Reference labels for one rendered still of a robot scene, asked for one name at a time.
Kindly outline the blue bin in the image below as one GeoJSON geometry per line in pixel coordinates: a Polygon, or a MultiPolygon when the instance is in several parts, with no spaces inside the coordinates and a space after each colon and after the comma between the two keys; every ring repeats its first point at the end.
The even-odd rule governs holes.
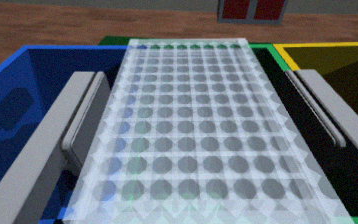
{"type": "MultiPolygon", "coordinates": [[[[104,72],[112,90],[127,47],[23,45],[0,64],[0,181],[72,74],[104,72]]],[[[62,171],[38,224],[64,224],[78,178],[62,171]]]]}

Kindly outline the yellow open bin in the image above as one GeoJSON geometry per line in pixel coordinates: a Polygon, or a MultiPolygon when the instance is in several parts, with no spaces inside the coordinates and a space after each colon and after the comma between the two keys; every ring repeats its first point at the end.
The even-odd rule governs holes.
{"type": "Polygon", "coordinates": [[[358,114],[358,42],[272,46],[292,72],[294,69],[316,70],[358,114]]]}

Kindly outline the green bin with label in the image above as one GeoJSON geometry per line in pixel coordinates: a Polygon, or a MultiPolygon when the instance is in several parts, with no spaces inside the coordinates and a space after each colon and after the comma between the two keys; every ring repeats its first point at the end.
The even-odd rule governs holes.
{"type": "MultiPolygon", "coordinates": [[[[291,69],[272,44],[251,44],[250,47],[276,90],[283,72],[291,69]]],[[[343,168],[331,168],[325,175],[349,215],[356,216],[352,220],[358,224],[358,189],[354,183],[343,168]]]]}

